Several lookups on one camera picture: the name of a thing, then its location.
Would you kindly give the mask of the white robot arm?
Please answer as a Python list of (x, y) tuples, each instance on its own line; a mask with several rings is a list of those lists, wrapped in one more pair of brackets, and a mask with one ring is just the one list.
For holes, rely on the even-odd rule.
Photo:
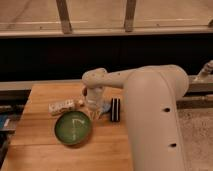
[(117, 72), (104, 68), (82, 76), (87, 106), (100, 106), (105, 87), (123, 90), (124, 113), (134, 171), (188, 171), (177, 101), (189, 88), (177, 65), (145, 66)]

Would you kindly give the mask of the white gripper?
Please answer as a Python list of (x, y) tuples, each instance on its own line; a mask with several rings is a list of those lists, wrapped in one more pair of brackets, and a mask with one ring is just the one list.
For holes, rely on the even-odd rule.
[[(88, 88), (86, 95), (86, 106), (88, 107), (88, 116), (91, 120), (95, 119), (95, 112), (102, 107), (102, 97), (103, 97), (103, 88)], [(100, 119), (103, 115), (103, 112), (98, 111), (96, 114), (96, 119)]]

